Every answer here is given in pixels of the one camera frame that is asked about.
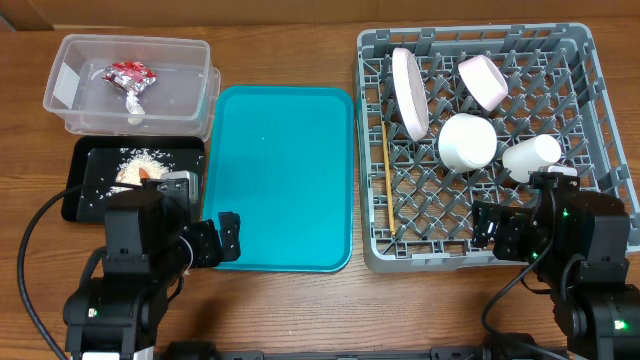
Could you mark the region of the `white cup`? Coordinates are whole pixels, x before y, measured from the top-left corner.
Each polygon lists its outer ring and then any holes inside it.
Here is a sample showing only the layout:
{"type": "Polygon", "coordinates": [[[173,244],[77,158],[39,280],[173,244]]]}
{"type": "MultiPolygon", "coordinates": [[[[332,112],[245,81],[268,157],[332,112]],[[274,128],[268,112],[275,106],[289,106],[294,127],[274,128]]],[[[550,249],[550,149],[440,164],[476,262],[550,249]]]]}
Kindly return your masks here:
{"type": "Polygon", "coordinates": [[[502,155],[502,162],[514,181],[526,183],[530,172],[555,164],[561,154],[557,140],[543,134],[507,148],[502,155]]]}

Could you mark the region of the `orange carrot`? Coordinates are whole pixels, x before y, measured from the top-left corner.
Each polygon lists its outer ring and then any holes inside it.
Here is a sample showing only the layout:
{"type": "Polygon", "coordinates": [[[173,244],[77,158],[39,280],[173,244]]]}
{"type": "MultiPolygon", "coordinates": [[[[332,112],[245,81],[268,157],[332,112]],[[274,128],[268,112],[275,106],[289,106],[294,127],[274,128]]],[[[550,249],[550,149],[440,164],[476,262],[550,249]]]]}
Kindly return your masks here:
{"type": "Polygon", "coordinates": [[[139,177],[141,179],[149,179],[150,175],[144,168],[140,167],[139,168],[139,177]]]}

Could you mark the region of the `pale green bowl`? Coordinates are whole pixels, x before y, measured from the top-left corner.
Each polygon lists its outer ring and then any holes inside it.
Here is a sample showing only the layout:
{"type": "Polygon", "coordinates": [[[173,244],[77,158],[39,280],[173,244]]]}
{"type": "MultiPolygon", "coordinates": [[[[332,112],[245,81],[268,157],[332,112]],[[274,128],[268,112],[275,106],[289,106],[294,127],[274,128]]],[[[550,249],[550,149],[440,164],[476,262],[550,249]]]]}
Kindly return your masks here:
{"type": "Polygon", "coordinates": [[[490,164],[497,150],[497,135],[485,118],[456,114],[446,120],[438,136],[440,160],[449,170],[464,173],[490,164]]]}

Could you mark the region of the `white tissue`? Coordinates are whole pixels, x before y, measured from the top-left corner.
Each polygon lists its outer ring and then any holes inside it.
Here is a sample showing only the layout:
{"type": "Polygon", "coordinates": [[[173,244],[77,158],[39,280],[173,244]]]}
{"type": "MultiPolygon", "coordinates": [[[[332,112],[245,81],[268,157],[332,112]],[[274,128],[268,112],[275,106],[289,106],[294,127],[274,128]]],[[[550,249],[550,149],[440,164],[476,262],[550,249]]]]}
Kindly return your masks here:
{"type": "Polygon", "coordinates": [[[144,120],[145,110],[139,103],[139,98],[135,91],[129,91],[126,96],[126,108],[130,114],[128,123],[136,126],[144,120]]]}

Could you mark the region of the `wooden chopstick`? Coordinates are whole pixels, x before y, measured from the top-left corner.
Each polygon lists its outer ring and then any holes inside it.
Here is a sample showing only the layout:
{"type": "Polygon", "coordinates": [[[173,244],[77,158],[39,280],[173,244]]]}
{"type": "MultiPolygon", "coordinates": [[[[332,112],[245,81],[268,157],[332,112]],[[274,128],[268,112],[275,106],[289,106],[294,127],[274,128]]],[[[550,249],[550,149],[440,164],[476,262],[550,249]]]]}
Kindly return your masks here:
{"type": "Polygon", "coordinates": [[[395,228],[395,217],[394,217],[394,209],[393,209],[393,191],[391,186],[388,138],[387,138],[387,131],[386,131],[386,125],[384,120],[381,120],[381,135],[382,135],[382,151],[383,151],[383,162],[384,162],[384,173],[385,173],[385,190],[386,190],[386,197],[387,197],[387,214],[388,214],[391,238],[394,239],[396,236],[396,228],[395,228]]]}

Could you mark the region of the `pink bowl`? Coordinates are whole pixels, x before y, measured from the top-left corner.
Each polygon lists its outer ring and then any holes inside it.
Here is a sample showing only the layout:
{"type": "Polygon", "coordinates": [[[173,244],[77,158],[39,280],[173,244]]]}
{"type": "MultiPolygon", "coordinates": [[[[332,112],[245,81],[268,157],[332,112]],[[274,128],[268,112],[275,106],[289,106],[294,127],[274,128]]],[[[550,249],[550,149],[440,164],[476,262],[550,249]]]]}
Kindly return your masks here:
{"type": "Polygon", "coordinates": [[[508,94],[505,77],[484,55],[461,62],[458,71],[470,95],[487,111],[493,111],[508,94]]]}

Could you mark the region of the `red foil wrapper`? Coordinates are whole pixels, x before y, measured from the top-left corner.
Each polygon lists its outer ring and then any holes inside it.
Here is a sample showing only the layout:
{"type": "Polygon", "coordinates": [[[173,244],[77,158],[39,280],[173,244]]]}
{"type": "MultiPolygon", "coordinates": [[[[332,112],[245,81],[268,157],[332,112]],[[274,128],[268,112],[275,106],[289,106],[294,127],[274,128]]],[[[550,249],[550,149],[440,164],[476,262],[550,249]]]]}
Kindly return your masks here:
{"type": "Polygon", "coordinates": [[[157,74],[142,62],[123,61],[103,70],[102,78],[126,93],[139,95],[157,79],[157,74]]]}

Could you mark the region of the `white plate with food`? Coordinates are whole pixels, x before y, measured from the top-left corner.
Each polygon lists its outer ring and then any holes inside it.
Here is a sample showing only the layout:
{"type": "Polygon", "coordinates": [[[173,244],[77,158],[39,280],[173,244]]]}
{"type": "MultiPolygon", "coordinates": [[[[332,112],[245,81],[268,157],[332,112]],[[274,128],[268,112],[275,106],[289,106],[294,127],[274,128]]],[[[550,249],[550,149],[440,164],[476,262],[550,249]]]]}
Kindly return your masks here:
{"type": "Polygon", "coordinates": [[[392,75],[404,127],[413,141],[419,141],[428,132],[429,112],[421,71],[411,51],[406,48],[393,50],[392,75]]]}

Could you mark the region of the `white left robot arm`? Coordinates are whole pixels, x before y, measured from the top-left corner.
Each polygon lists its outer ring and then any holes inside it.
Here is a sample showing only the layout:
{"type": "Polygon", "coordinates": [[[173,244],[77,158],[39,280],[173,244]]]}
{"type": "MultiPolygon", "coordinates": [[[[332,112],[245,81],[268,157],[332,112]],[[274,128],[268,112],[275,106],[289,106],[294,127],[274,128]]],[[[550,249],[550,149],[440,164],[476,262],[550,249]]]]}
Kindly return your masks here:
{"type": "Polygon", "coordinates": [[[108,200],[104,226],[106,244],[63,309],[65,349],[75,359],[151,359],[185,273],[239,259],[240,216],[197,221],[187,179],[144,179],[108,200]]]}

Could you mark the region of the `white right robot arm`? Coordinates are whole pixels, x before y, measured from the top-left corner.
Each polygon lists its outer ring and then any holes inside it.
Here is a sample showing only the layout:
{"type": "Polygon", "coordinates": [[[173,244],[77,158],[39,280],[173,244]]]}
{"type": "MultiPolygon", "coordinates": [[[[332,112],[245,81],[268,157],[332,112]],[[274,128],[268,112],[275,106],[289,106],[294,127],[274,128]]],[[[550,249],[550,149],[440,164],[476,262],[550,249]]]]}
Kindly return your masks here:
{"type": "Polygon", "coordinates": [[[575,169],[530,173],[531,208],[472,205],[472,244],[492,243],[499,260],[526,263],[548,285],[569,352],[585,359],[639,356],[639,289],[627,283],[632,221],[623,202],[583,190],[575,169]]]}

